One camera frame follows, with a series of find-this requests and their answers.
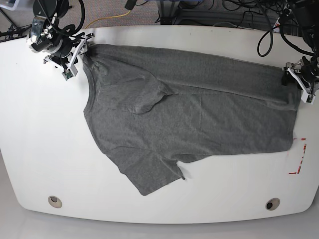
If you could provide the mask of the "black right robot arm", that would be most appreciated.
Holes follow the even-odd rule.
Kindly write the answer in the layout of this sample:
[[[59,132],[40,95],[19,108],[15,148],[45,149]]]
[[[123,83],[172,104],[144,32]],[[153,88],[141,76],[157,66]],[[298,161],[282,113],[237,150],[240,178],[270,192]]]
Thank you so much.
[[[64,28],[59,27],[59,20],[65,16],[70,6],[67,0],[36,0],[33,4],[34,18],[31,30],[27,36],[29,48],[39,53],[41,51],[49,54],[49,59],[54,63],[67,69],[71,50],[78,47],[81,42],[94,37],[90,33],[80,33],[85,21],[85,6],[79,0],[81,8],[81,19],[78,26],[70,24]]]

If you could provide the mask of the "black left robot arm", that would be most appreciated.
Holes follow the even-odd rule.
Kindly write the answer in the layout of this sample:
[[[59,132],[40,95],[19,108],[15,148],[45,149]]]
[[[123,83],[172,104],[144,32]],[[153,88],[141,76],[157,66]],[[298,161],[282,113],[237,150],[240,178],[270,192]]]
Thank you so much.
[[[295,20],[301,31],[304,42],[311,51],[305,51],[291,43],[284,35],[283,27],[289,20]],[[280,35],[294,50],[304,56],[298,62],[301,66],[296,69],[296,63],[291,66],[294,73],[302,77],[308,94],[314,95],[319,85],[319,2],[317,0],[289,0],[287,7],[279,17]]]

